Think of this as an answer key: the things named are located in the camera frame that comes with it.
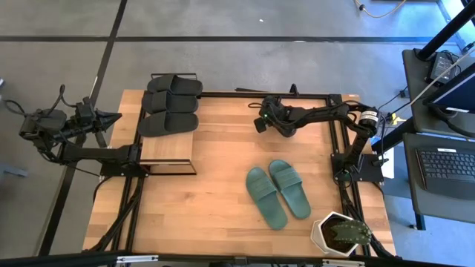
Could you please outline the black keyboard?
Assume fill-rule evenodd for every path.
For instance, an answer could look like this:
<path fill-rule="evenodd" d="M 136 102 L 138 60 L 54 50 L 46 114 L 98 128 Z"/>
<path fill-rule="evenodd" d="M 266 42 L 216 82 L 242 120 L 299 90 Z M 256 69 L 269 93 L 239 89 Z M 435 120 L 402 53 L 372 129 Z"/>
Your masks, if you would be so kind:
<path fill-rule="evenodd" d="M 475 150 L 423 147 L 415 152 L 426 191 L 475 200 Z"/>

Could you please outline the white hexagonal planter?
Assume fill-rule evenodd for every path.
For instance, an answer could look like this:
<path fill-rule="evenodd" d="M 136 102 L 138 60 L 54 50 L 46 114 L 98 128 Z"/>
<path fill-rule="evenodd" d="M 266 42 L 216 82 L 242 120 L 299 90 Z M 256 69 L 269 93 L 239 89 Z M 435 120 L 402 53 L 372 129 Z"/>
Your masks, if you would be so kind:
<path fill-rule="evenodd" d="M 353 218 L 331 211 L 321 220 L 313 223 L 310 239 L 325 254 L 337 257 L 348 257 L 358 247 L 357 243 L 342 243 L 335 241 L 336 233 L 331 229 L 334 225 Z"/>

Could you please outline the green slide sandal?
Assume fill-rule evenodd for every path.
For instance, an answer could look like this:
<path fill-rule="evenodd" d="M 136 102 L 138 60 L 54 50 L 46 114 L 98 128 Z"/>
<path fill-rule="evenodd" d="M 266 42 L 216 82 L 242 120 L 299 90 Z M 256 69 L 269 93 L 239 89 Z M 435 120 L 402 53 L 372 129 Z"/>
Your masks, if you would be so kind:
<path fill-rule="evenodd" d="M 312 209 L 299 173 L 288 162 L 280 159 L 270 162 L 268 171 L 293 216 L 299 220 L 308 218 Z"/>
<path fill-rule="evenodd" d="M 252 168 L 248 172 L 246 189 L 272 230 L 278 231 L 287 225 L 288 218 L 278 199 L 277 188 L 262 168 Z"/>

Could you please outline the grey desk with monitor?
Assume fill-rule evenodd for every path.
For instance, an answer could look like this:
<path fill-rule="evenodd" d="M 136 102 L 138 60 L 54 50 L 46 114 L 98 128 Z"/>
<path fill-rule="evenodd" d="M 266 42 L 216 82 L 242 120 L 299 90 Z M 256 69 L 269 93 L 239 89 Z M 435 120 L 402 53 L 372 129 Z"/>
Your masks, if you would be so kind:
<path fill-rule="evenodd" d="M 413 50 L 403 50 L 402 60 L 410 100 L 413 100 L 428 86 L 425 77 L 428 74 L 430 62 L 417 59 Z M 421 99 L 413 103 L 410 108 L 416 132 L 462 137 L 461 134 L 452 131 L 443 121 L 438 120 L 429 108 L 423 105 Z M 458 113 L 455 118 L 451 119 L 451 122 L 462 130 L 475 133 L 475 114 Z"/>

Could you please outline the black aluminium table frame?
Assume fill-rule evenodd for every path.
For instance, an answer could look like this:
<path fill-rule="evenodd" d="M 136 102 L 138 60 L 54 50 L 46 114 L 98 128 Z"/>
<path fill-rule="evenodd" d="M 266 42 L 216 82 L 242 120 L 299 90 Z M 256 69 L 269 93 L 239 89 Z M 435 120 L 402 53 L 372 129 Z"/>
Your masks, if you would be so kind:
<path fill-rule="evenodd" d="M 321 257 L 310 239 L 312 225 L 331 211 L 342 212 L 330 156 L 355 134 L 338 122 L 307 125 L 291 138 L 255 130 L 259 93 L 207 92 L 199 101 L 193 132 L 196 175 L 149 176 L 138 210 L 124 222 L 119 248 L 142 254 L 233 257 Z M 272 230 L 245 186 L 251 168 L 282 159 L 301 175 L 312 212 L 289 217 Z"/>

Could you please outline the white paper sheet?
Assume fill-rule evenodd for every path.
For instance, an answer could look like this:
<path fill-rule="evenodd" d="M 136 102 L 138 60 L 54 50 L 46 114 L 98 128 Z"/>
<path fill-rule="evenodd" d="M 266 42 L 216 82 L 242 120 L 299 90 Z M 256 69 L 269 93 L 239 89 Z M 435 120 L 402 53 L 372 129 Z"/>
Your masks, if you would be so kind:
<path fill-rule="evenodd" d="M 381 166 L 381 172 L 383 177 L 388 179 L 393 179 L 395 177 L 394 174 L 394 159 L 392 158 L 384 158 L 385 163 Z"/>

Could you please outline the grey chair leg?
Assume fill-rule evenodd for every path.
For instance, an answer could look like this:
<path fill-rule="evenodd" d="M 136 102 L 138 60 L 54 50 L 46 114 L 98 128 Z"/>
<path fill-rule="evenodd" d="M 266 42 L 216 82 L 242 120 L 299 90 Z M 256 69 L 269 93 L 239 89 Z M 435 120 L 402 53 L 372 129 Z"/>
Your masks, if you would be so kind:
<path fill-rule="evenodd" d="M 21 168 L 14 167 L 12 165 L 8 165 L 8 164 L 5 164 L 5 163 L 0 163 L 0 179 L 5 174 L 12 174 L 12 175 L 16 175 L 18 177 L 26 177 L 28 175 L 28 172 L 26 170 L 21 169 Z"/>

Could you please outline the silver beam bracket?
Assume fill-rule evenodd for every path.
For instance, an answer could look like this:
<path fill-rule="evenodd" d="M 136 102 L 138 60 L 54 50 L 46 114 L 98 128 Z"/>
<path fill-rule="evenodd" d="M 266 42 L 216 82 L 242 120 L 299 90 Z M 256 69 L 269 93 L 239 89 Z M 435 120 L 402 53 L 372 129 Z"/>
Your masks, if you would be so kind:
<path fill-rule="evenodd" d="M 119 256 L 116 264 L 129 264 L 129 263 L 148 263 L 157 262 L 159 260 L 158 255 L 129 255 Z"/>
<path fill-rule="evenodd" d="M 366 265 L 361 261 L 323 259 L 321 267 L 366 267 Z"/>

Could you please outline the black power adapter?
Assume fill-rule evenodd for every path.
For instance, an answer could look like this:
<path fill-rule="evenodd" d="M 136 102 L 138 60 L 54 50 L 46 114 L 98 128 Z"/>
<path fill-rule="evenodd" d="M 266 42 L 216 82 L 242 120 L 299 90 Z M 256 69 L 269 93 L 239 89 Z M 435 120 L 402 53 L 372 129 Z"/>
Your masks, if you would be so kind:
<path fill-rule="evenodd" d="M 448 51 L 443 50 L 442 52 L 437 52 L 436 55 L 431 60 L 430 70 L 427 75 L 427 80 L 432 82 L 442 73 L 444 73 L 452 64 L 454 64 L 459 57 Z M 460 72 L 460 67 L 455 66 L 452 67 L 448 72 L 446 72 L 443 76 L 441 76 L 437 81 L 436 84 L 444 85 L 452 80 Z"/>

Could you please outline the green cactus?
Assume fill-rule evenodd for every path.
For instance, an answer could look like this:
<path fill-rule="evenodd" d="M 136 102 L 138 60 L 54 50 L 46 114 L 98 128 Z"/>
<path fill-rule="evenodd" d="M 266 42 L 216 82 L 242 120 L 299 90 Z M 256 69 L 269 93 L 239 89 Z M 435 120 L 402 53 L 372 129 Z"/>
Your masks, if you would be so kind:
<path fill-rule="evenodd" d="M 339 222 L 330 229 L 335 233 L 333 239 L 340 243 L 368 245 L 373 234 L 367 224 L 359 220 Z"/>

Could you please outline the wooden shelf with black frame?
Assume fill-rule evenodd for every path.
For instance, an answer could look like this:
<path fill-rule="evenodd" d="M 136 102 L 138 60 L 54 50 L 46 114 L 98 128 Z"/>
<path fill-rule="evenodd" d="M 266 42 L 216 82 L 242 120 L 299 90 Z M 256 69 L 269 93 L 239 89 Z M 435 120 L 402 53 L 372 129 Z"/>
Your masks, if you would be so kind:
<path fill-rule="evenodd" d="M 143 137 L 140 163 L 152 176 L 196 175 L 192 164 L 193 132 Z"/>

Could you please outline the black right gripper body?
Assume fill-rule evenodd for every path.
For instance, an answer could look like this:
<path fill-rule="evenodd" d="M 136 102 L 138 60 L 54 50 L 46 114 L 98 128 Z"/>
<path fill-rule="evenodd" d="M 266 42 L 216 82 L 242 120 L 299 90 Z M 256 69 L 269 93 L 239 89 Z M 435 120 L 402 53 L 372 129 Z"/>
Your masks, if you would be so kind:
<path fill-rule="evenodd" d="M 259 124 L 264 128 L 294 128 L 295 119 L 291 118 L 294 109 L 293 106 L 283 105 L 280 96 L 266 96 L 259 110 Z"/>

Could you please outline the black floor tape strip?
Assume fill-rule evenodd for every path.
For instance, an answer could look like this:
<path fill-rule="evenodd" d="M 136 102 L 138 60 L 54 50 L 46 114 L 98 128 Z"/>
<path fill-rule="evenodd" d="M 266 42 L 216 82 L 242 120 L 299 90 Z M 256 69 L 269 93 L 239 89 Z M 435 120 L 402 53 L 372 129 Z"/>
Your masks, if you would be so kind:
<path fill-rule="evenodd" d="M 102 87 L 102 82 L 105 76 L 105 72 L 110 61 L 114 43 L 118 34 L 119 26 L 121 24 L 126 5 L 128 0 L 121 0 L 119 3 L 118 11 L 114 19 L 114 23 L 111 29 L 111 32 L 107 38 L 107 44 L 105 46 L 104 53 L 99 65 L 99 69 L 94 80 L 94 84 L 91 90 L 90 98 L 93 105 L 96 104 L 96 101 L 99 96 L 100 89 Z M 77 163 L 71 163 L 65 165 L 63 168 L 62 175 L 59 180 L 59 185 L 56 189 L 56 193 L 53 197 L 53 201 L 50 205 L 50 209 L 47 213 L 45 223 L 42 228 L 42 232 L 39 236 L 37 243 L 36 251 L 34 256 L 48 256 L 53 245 L 54 238 L 56 236 L 56 231 L 59 226 L 62 212 L 65 207 L 66 200 L 68 198 L 69 191 L 73 182 L 73 177 L 76 172 Z"/>

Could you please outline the black overhead beam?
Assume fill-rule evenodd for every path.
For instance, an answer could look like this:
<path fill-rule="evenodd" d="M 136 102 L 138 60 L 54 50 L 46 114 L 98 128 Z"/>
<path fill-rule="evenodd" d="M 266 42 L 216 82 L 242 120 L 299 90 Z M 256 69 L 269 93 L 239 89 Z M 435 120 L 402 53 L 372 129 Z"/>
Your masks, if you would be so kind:
<path fill-rule="evenodd" d="M 352 260 L 365 262 L 366 267 L 461 267 L 438 263 L 425 263 L 402 260 L 396 257 L 351 256 L 336 257 L 233 257 L 233 256 L 196 256 L 184 254 L 128 254 L 124 251 L 87 251 L 78 254 L 57 254 L 38 257 L 20 257 L 0 260 L 0 267 L 98 267 L 116 264 L 119 256 L 158 255 L 157 262 L 222 262 L 244 266 L 249 264 L 290 265 L 306 263 L 321 266 L 323 259 Z"/>

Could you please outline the black computer monitor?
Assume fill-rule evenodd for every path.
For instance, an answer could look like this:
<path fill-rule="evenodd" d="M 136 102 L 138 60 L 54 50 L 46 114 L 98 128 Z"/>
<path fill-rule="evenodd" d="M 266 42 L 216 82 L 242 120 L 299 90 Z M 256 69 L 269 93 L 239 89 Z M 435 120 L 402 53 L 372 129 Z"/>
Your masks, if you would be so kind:
<path fill-rule="evenodd" d="M 428 107 L 475 114 L 475 62 L 423 101 Z"/>

